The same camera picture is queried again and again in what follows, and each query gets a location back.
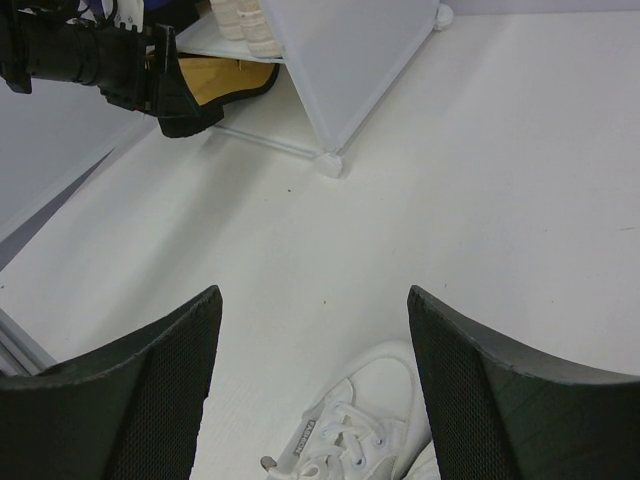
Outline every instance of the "shoelace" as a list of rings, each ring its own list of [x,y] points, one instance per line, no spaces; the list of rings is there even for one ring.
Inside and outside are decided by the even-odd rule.
[[[356,468],[364,468],[367,459],[362,451],[360,439],[366,435],[375,436],[374,443],[383,447],[386,439],[382,424],[372,416],[358,410],[353,405],[337,402],[332,410],[339,415],[348,417],[351,424],[330,423],[324,427],[322,438],[338,437],[342,438],[342,445],[332,443],[319,443],[308,446],[306,456],[308,460],[291,473],[284,473],[278,470],[275,460],[271,457],[263,458],[261,462],[265,470],[275,480],[326,480],[331,477],[343,478],[344,471],[340,463],[340,456],[345,452],[349,453],[353,465]]]

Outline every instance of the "shelf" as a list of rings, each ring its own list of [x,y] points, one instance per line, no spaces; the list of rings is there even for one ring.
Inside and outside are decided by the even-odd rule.
[[[227,40],[220,34],[211,10],[178,35],[178,50],[208,57],[237,58],[262,63],[284,63],[282,58],[258,58],[251,54],[244,40]]]
[[[323,152],[287,68],[261,97],[224,107],[225,118],[215,128],[307,158]]]

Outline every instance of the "white sneaker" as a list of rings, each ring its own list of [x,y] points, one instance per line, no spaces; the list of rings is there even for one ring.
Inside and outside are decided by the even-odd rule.
[[[386,342],[351,363],[302,416],[270,480],[400,480],[431,439],[413,347]]]
[[[433,442],[422,451],[404,480],[440,480],[440,470]]]

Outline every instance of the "white table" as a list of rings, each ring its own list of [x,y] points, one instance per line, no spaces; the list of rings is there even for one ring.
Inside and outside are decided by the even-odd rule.
[[[412,283],[534,347],[638,374],[638,58],[640,13],[458,18],[338,181],[155,131],[0,274],[0,305],[64,360],[219,284],[203,480],[262,478],[258,459],[334,369],[409,338]]]

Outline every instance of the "white wall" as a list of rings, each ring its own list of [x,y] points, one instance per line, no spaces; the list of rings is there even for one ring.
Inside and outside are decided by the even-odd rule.
[[[0,241],[105,156],[142,115],[107,104],[97,88],[0,84]]]
[[[443,0],[457,15],[640,10],[640,0]]]

